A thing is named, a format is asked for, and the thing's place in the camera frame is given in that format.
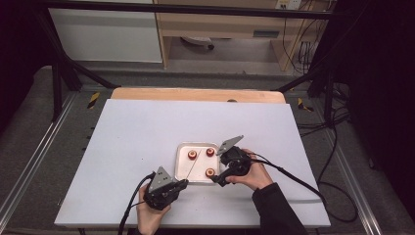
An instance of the hand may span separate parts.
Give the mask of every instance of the hand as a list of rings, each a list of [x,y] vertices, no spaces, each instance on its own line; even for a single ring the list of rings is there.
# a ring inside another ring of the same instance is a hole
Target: hand
[[[244,152],[250,155],[251,159],[256,159],[256,156],[251,150],[243,149]],[[226,177],[229,183],[242,183],[250,187],[252,190],[262,189],[273,183],[271,176],[265,169],[265,166],[260,163],[252,163],[248,174],[244,176],[230,175]]]
[[[144,202],[144,194],[149,185],[146,184],[138,191],[138,202]],[[171,209],[171,205],[162,211],[154,210],[146,203],[137,205],[138,230],[143,235],[153,235],[159,229],[162,217]]]

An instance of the sleeve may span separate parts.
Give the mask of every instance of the sleeve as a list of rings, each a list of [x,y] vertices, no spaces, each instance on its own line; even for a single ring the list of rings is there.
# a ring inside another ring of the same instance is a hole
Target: sleeve
[[[253,201],[259,212],[261,235],[307,234],[277,183],[256,189]]]

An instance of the white tabletop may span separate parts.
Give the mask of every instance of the white tabletop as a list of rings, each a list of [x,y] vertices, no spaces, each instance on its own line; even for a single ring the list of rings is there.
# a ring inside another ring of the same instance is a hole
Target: white tabletop
[[[244,135],[237,146],[268,158],[314,188],[289,105],[259,103],[108,100],[55,223],[66,227],[118,227],[134,189],[163,166],[174,175],[183,142],[222,141]],[[329,226],[321,200],[267,166],[300,221]],[[256,227],[253,191],[244,185],[188,185],[161,227]],[[126,226],[135,227],[131,210]]]

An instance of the power outlet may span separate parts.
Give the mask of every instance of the power outlet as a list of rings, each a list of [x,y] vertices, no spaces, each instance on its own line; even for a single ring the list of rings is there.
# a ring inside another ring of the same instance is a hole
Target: power outlet
[[[290,0],[290,3],[287,5],[288,10],[298,10],[300,7],[301,0]]]
[[[289,5],[290,5],[290,0],[278,0],[277,6],[275,6],[275,9],[287,10]]]

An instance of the tray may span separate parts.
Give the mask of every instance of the tray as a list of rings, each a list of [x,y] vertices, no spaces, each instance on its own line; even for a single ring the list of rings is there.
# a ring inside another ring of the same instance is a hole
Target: tray
[[[206,151],[208,148],[214,149],[214,154],[208,157]],[[219,174],[219,157],[216,155],[219,148],[213,143],[185,142],[177,147],[175,178],[182,180],[187,177],[189,183],[193,184],[214,184],[206,176],[208,168],[214,170],[214,174]],[[198,155],[194,160],[188,157],[189,151],[194,150]]]

